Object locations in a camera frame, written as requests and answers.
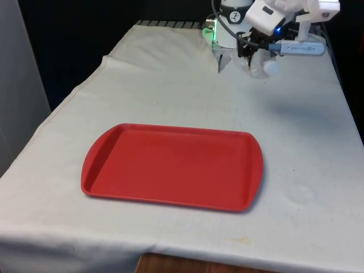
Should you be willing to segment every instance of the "stain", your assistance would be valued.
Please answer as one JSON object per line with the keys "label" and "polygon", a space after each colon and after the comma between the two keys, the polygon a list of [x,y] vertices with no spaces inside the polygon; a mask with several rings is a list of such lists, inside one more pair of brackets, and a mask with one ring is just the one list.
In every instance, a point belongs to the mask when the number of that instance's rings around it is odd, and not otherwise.
{"label": "stain", "polygon": [[316,192],[309,185],[292,183],[286,187],[283,196],[292,205],[306,205],[316,199]]}
{"label": "stain", "polygon": [[251,244],[251,239],[248,238],[248,237],[231,239],[230,241],[235,242],[235,243],[242,243],[243,245],[250,245]]}

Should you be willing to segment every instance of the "dark background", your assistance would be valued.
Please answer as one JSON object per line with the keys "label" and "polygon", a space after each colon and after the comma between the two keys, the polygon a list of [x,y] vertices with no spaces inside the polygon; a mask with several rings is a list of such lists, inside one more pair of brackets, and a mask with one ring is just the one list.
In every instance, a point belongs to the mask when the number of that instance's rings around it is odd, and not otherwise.
{"label": "dark background", "polygon": [[[49,104],[54,109],[138,19],[203,21],[210,0],[19,0]],[[342,86],[364,139],[364,0],[341,0],[326,24]]]}

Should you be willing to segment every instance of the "white tablecloth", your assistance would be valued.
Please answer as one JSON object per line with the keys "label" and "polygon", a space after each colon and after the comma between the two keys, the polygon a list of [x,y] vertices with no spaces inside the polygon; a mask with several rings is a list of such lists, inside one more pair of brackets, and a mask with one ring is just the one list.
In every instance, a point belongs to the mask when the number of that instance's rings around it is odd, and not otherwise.
{"label": "white tablecloth", "polygon": [[[328,54],[254,80],[198,30],[135,26],[0,180],[0,270],[132,272],[146,252],[281,272],[364,272],[364,149]],[[264,178],[244,213],[85,196],[86,153],[146,123],[252,133]]]}

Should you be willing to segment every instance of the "red tray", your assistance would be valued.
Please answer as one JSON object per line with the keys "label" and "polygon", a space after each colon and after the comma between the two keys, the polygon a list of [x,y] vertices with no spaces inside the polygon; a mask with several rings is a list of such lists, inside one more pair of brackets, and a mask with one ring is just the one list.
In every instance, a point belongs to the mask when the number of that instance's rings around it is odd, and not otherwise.
{"label": "red tray", "polygon": [[93,197],[240,212],[257,195],[262,173],[251,134],[121,124],[88,152],[81,187]]}

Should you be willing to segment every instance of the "cable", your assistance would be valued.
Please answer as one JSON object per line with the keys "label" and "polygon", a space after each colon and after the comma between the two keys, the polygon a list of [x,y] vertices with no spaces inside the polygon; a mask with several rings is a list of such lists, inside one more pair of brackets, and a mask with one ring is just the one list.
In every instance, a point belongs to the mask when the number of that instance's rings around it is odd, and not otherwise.
{"label": "cable", "polygon": [[235,39],[239,40],[240,42],[247,44],[248,46],[254,47],[254,48],[264,48],[264,49],[268,49],[268,44],[257,44],[257,43],[253,43],[250,41],[247,41],[241,37],[239,37],[238,35],[236,35],[224,22],[223,20],[220,18],[220,15],[218,14],[216,8],[215,8],[215,1],[216,0],[211,0],[211,5],[212,5],[212,11],[214,12],[214,15],[216,16],[216,19],[218,20],[218,22],[220,23],[220,25]]}

